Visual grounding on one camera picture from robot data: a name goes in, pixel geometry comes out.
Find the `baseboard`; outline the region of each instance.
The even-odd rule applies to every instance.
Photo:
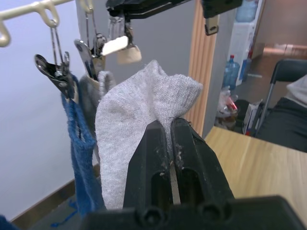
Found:
[[[96,177],[100,175],[98,164],[94,166],[94,173]],[[30,207],[24,213],[17,216],[12,220],[12,223],[20,229],[28,229],[74,194],[75,180],[72,180],[59,190]]]

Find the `blue towel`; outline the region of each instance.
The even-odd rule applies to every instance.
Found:
[[[0,230],[19,230],[19,228],[8,222],[4,216],[0,215]]]
[[[68,117],[68,132],[71,138],[71,160],[75,176],[75,189],[78,211],[81,217],[100,209],[105,209],[101,186],[93,171],[93,149],[96,140],[90,134],[86,125],[81,104],[82,95],[79,93],[79,103],[69,99],[66,101],[62,94],[62,103]]]

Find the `water bottle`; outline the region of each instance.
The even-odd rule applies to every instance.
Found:
[[[229,61],[226,63],[224,79],[222,87],[230,86],[230,90],[236,88],[236,80],[238,78],[240,65],[234,62],[235,55],[230,55]]]
[[[243,0],[242,5],[236,11],[236,21],[239,23],[252,22],[256,17],[257,8],[257,0]]]

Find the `black chair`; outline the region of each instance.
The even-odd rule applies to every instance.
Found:
[[[268,106],[271,100],[272,92],[277,81],[294,82],[307,74],[307,60],[301,59],[282,59],[277,62],[270,82],[270,89],[265,103],[260,104],[252,125],[252,136],[257,136],[259,128],[267,115]],[[258,127],[256,124],[261,114]]]

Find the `wooden table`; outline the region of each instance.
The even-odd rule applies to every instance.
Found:
[[[281,195],[307,226],[307,153],[217,127],[205,140],[236,198]]]

